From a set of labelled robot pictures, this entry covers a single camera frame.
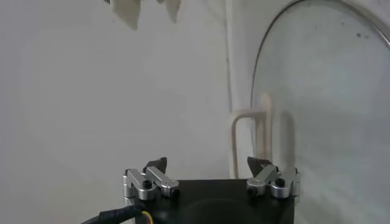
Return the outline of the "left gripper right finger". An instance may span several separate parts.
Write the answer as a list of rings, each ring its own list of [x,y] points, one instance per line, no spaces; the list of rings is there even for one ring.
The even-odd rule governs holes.
[[[274,198],[300,196],[300,172],[297,168],[282,171],[267,159],[248,157],[247,164],[253,177],[247,179],[247,194],[259,197],[267,191]]]

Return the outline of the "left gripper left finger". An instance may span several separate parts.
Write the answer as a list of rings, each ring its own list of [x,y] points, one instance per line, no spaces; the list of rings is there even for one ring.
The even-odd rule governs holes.
[[[179,196],[179,181],[166,176],[167,157],[149,161],[141,171],[126,169],[122,175],[124,201],[152,201],[160,194],[166,198]]]

